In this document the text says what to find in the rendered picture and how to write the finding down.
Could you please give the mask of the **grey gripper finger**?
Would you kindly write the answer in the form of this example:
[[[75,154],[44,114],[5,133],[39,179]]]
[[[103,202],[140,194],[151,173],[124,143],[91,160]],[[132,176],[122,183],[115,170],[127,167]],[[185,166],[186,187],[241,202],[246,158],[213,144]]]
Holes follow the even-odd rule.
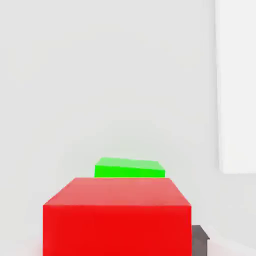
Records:
[[[217,233],[192,225],[192,256],[236,256],[236,252]]]

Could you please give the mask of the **small red cube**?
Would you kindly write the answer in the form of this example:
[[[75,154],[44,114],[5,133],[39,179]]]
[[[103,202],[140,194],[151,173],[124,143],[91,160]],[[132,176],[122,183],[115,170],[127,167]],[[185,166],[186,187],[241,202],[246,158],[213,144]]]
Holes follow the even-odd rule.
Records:
[[[192,256],[192,207],[169,178],[75,178],[42,229],[43,256]]]

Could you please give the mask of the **small green cube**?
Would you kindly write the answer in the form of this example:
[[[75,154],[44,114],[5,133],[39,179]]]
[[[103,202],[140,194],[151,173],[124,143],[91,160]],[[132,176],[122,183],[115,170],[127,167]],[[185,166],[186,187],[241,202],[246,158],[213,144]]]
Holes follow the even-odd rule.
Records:
[[[94,168],[95,178],[164,178],[165,169],[158,161],[102,157]]]

